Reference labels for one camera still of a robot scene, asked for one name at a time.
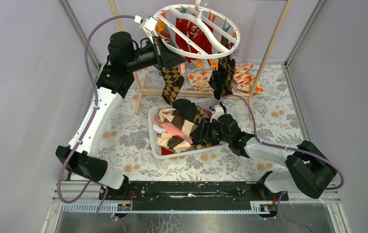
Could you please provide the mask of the brown yellow argyle sock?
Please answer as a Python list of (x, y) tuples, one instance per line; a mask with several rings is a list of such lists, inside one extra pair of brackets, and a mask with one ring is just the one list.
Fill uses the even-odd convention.
[(161, 96), (167, 104), (172, 105), (184, 84), (184, 77), (178, 66), (163, 70), (161, 76), (165, 82)]

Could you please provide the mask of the white round sock hanger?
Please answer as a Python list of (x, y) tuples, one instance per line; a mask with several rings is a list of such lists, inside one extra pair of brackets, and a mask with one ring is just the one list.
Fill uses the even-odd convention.
[(223, 14), (206, 7), (174, 4), (151, 18), (150, 35), (157, 35), (172, 52), (188, 59), (219, 59), (235, 53), (240, 43), (237, 26)]

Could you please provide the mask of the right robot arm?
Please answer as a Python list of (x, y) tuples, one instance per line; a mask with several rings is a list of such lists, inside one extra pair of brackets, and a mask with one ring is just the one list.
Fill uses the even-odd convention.
[(260, 141), (254, 134), (242, 131), (230, 114), (203, 119), (199, 140), (224, 142), (237, 156), (259, 158), (286, 167), (286, 171), (271, 171), (259, 180), (256, 192), (263, 200), (283, 191), (300, 191), (318, 199), (338, 174), (338, 169), (312, 142), (303, 141), (291, 148)]

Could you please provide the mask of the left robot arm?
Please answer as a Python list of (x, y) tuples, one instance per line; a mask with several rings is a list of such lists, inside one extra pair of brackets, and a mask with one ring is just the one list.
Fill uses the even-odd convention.
[(55, 155), (69, 172), (110, 187), (118, 200), (124, 199), (129, 187), (124, 175), (98, 158), (98, 147), (110, 117), (134, 82), (134, 72), (154, 66), (164, 71), (185, 62), (161, 37), (144, 38), (138, 47), (128, 32), (110, 36), (107, 62), (95, 84), (97, 92), (81, 126), (66, 146), (58, 146)]

